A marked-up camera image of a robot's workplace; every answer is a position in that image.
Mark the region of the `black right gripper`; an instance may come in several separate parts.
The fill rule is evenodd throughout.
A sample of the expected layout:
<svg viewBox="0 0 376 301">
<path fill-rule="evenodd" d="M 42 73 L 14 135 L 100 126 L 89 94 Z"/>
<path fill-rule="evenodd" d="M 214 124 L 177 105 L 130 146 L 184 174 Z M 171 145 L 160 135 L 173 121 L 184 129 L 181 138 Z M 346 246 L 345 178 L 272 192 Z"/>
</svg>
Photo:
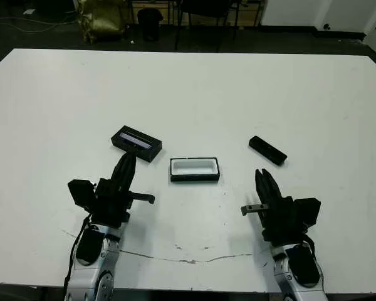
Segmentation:
<svg viewBox="0 0 376 301">
<path fill-rule="evenodd" d="M 277 182 L 266 169 L 255 171 L 255 184 L 261 204 L 242 206 L 242 215 L 257 213 L 264 240 L 275 247 L 301 243 L 304 234 L 298 227 L 293 198 L 282 197 Z"/>
</svg>

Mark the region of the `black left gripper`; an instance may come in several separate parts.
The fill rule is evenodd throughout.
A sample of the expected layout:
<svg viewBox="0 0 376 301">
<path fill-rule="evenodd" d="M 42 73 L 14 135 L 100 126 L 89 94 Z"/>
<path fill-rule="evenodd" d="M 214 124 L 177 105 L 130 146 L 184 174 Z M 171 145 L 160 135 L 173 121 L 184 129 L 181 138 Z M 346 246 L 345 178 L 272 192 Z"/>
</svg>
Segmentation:
<svg viewBox="0 0 376 301">
<path fill-rule="evenodd" d="M 136 169 L 136 156 L 125 153 L 116 164 L 111 179 L 101 178 L 95 190 L 96 200 L 91 209 L 91 221 L 119 228 L 130 218 L 128 210 L 133 201 L 154 204 L 155 196 L 130 190 Z"/>
</svg>

